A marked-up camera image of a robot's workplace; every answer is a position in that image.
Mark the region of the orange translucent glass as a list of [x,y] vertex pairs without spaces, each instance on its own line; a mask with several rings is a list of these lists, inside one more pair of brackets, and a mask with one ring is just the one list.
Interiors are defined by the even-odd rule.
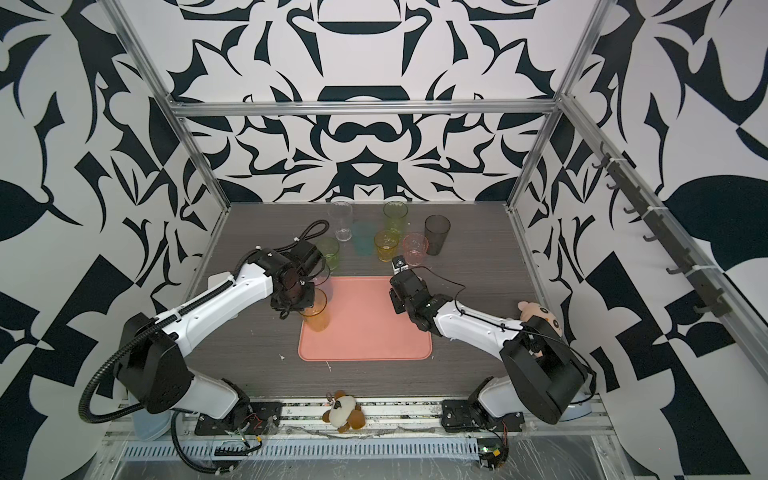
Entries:
[[330,324],[328,299],[324,291],[316,289],[312,306],[300,311],[305,324],[314,332],[324,331]]

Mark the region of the pink rectangular tray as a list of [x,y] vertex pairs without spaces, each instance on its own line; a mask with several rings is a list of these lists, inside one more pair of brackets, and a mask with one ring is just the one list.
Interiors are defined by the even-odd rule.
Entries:
[[419,361],[432,355],[432,337],[392,305],[386,276],[330,280],[331,300],[305,320],[298,345],[307,362]]

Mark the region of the clear glass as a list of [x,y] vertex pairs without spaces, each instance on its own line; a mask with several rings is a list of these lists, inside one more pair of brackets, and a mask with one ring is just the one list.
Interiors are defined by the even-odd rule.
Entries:
[[328,214],[333,234],[337,241],[347,242],[352,239],[353,205],[346,201],[329,204]]

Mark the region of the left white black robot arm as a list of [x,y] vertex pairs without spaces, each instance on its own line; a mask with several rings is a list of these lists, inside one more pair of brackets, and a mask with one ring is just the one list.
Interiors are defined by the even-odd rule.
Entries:
[[313,273],[325,266],[318,248],[300,240],[287,250],[257,248],[236,271],[186,304],[156,320],[131,320],[121,344],[158,325],[159,331],[131,348],[113,367],[118,380],[151,414],[169,410],[237,420],[248,415],[250,401],[224,379],[190,369],[186,357],[209,335],[243,310],[267,300],[285,318],[313,305]]

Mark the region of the short green glass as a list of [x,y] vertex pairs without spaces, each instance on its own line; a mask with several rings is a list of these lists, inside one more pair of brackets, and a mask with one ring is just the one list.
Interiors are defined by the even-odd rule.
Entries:
[[315,245],[322,253],[331,272],[337,270],[340,265],[340,244],[334,237],[321,237]]

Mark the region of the pink glass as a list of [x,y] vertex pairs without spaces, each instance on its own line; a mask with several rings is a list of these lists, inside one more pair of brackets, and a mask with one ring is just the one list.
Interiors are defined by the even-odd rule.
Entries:
[[409,266],[422,265],[427,256],[428,239],[419,233],[409,233],[401,241],[403,256]]

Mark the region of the yellow glass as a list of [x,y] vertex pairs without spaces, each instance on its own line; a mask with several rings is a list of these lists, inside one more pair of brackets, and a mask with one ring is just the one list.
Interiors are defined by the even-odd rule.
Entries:
[[374,236],[374,246],[377,258],[382,262],[391,262],[398,252],[401,235],[393,229],[383,229]]

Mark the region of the dark grey glass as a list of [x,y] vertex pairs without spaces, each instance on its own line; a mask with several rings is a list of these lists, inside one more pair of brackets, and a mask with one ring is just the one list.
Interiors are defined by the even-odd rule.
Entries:
[[433,214],[425,219],[424,236],[428,243],[428,255],[437,256],[440,254],[450,230],[451,222],[443,215]]

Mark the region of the teal translucent glass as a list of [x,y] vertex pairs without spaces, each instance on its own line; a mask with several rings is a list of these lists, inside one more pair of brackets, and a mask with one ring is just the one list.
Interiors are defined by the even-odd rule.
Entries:
[[368,221],[355,221],[352,224],[352,244],[355,253],[360,256],[372,256],[375,251],[374,237],[377,227]]

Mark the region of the pink pig plush toy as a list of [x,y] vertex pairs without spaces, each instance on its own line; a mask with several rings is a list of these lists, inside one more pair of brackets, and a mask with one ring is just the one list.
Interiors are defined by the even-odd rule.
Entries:
[[534,317],[542,318],[550,324],[558,336],[563,335],[562,323],[544,306],[536,302],[520,301],[517,307],[520,310],[521,322],[527,322]]

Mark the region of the brown white plush toy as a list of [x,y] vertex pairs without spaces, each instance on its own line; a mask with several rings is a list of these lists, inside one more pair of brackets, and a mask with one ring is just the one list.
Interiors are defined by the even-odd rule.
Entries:
[[365,415],[354,396],[338,390],[329,398],[329,402],[330,407],[322,415],[322,421],[338,433],[360,430],[366,425]]

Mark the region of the green lit circuit board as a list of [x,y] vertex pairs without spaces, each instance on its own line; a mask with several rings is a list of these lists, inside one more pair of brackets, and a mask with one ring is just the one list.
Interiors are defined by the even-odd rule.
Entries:
[[478,463],[482,468],[498,470],[507,461],[509,448],[500,438],[478,438]]

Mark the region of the light blue computer mouse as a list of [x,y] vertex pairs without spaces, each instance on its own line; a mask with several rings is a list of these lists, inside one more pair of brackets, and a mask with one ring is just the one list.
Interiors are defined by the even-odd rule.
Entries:
[[593,412],[593,409],[591,406],[590,399],[574,401],[567,406],[560,420],[563,422],[576,420],[579,418],[586,417],[590,415],[592,412]]

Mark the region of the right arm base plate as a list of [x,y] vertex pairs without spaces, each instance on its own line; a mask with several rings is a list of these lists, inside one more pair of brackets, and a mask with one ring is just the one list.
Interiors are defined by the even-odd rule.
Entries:
[[483,410],[480,404],[469,400],[443,400],[441,406],[441,427],[448,433],[480,432],[491,433],[521,432],[525,419],[522,412],[512,412],[496,418]]

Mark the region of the black hook rail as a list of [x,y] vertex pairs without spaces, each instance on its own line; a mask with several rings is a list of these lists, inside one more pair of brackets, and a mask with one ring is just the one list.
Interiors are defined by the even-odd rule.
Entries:
[[661,205],[634,168],[625,158],[613,157],[601,151],[602,158],[593,167],[603,169],[613,180],[610,190],[620,191],[631,204],[624,208],[628,215],[636,215],[647,226],[650,235],[643,237],[645,242],[658,242],[674,267],[667,267],[669,275],[682,275],[701,299],[702,305],[695,305],[697,314],[711,313],[722,318],[733,312],[726,300],[724,289],[714,280],[714,266],[698,260],[688,240],[683,239],[682,228],[676,227],[671,211]]

